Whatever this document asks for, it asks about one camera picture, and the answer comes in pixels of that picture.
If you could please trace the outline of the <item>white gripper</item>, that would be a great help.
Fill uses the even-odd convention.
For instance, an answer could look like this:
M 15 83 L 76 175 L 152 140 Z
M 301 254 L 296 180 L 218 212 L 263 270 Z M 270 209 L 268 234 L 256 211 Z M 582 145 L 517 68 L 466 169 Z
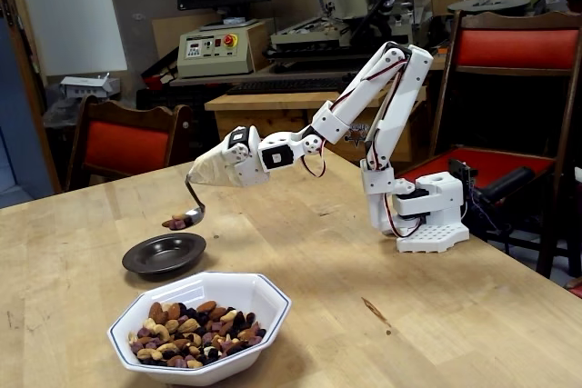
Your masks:
M 226 160 L 240 186 L 268 181 L 268 173 L 264 171 L 258 154 L 260 142 L 259 133 L 253 125 L 238 126 L 227 137 Z

